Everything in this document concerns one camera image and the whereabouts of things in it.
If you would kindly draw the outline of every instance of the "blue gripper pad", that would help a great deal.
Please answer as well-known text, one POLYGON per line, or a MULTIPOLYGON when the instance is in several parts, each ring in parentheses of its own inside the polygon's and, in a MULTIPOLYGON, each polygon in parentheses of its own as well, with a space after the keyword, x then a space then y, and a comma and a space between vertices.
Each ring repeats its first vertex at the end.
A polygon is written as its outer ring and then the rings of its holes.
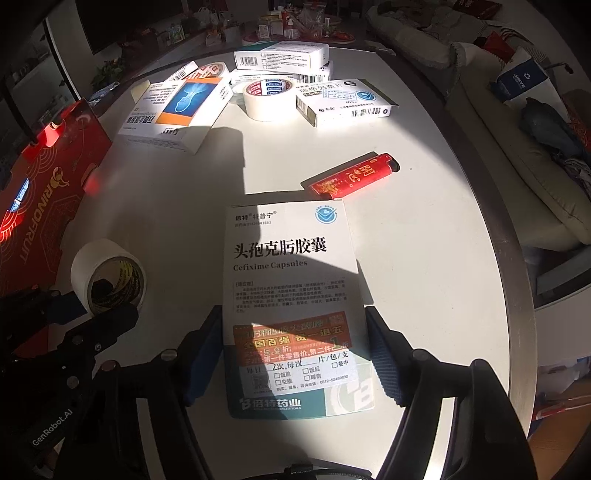
POLYGON ((177 372, 185 406, 205 393, 222 350, 222 306, 215 305, 201 328, 189 332, 178 346, 177 372))
POLYGON ((410 405, 413 349, 402 333, 390 330, 375 307, 365 308, 372 362, 384 393, 401 407, 410 405))

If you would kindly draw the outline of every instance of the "potted plant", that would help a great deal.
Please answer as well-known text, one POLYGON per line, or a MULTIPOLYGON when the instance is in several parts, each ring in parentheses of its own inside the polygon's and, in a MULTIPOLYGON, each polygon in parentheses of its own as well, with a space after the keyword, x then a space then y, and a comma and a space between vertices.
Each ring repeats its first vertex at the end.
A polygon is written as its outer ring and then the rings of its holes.
POLYGON ((107 60, 101 68, 97 67, 96 70, 97 74, 92 79, 92 88, 95 92, 113 82, 117 82, 123 76, 125 64, 120 58, 107 60))

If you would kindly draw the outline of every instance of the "red packaging box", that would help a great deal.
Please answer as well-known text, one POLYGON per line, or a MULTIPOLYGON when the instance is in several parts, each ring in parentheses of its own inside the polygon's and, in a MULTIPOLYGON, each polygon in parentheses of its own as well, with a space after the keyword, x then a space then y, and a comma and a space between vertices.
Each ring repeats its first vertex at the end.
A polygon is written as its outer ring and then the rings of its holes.
POLYGON ((0 297, 31 285, 49 288, 60 263, 60 242, 84 196, 90 172, 111 141, 85 100, 61 113, 14 164, 0 191, 0 297))

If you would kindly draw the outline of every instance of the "tape roll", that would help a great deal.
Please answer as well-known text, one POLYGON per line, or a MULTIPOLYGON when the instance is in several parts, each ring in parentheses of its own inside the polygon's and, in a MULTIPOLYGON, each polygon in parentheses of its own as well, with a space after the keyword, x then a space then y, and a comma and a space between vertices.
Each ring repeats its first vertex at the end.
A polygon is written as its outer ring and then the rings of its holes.
POLYGON ((259 122, 283 120, 296 111, 295 82, 288 77, 256 80, 243 94, 246 113, 259 122))
POLYGON ((189 73, 183 80, 201 79, 207 77, 220 77, 224 78, 230 75, 226 64, 222 61, 215 61, 208 63, 207 65, 200 66, 197 70, 189 73))
POLYGON ((142 265, 106 238, 80 249, 72 262, 70 279, 76 296, 94 315, 127 302, 139 309, 144 301, 146 276, 142 265))

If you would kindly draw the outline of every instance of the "white round table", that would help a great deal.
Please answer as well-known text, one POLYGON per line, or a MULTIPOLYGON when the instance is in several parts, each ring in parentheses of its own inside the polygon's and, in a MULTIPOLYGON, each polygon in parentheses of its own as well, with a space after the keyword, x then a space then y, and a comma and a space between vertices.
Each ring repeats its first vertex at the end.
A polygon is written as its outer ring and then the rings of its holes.
MULTIPOLYGON (((229 104, 196 155, 114 139, 96 171, 98 192, 83 199, 64 236, 57 282, 69 291, 74 255, 101 237, 133 253, 145 268, 148 290, 139 321, 97 356, 98 365, 110 358, 122 365, 147 362, 175 348, 214 304, 221 304, 226 206, 300 200, 301 181, 367 152, 388 152, 400 171, 344 200, 364 301, 374 304, 414 348, 427 349, 441 361, 467 365, 486 359, 506 390, 511 367, 511 389, 516 390, 511 398, 527 428, 535 388, 535 327, 533 310, 528 310, 531 298, 524 297, 525 267, 500 197, 493 188, 490 198, 498 205, 479 207, 474 185, 438 126, 380 56, 331 48, 330 58, 334 78, 366 78, 400 108, 388 118, 323 130, 301 115, 282 124, 255 122, 239 105, 229 104), (484 214, 492 218, 490 225, 484 214), (501 233, 505 241, 494 240, 498 231, 487 230, 498 229, 499 223, 507 229, 501 233), (506 267, 507 261, 516 266, 506 267), (508 291, 506 301, 504 284, 507 290, 511 282, 521 290, 508 291), (507 312, 515 308, 518 314, 508 319, 507 312), (520 347, 513 345, 515 335, 520 347)), ((214 60, 235 67, 231 53, 198 63, 214 60)), ((401 62, 392 56, 391 62, 396 61, 401 62)), ((162 80, 176 68, 151 80, 162 80)), ((408 66, 400 68, 407 77, 414 75, 408 66)), ((410 86, 420 84, 427 91, 422 82, 416 77, 417 84, 410 86)), ((123 98, 109 109, 108 131, 116 131, 129 112, 123 98)), ((484 169, 479 158, 473 160, 484 169)), ((54 343, 60 341, 59 331, 52 336, 54 343)), ((205 396, 188 409, 215 478, 279 472, 314 458, 377 475, 402 416, 377 380, 371 411, 312 420, 235 420, 226 406, 222 363, 205 396)), ((453 400, 444 400, 426 478, 440 477, 452 413, 453 400)), ((146 408, 140 418, 156 480, 163 476, 146 408)))

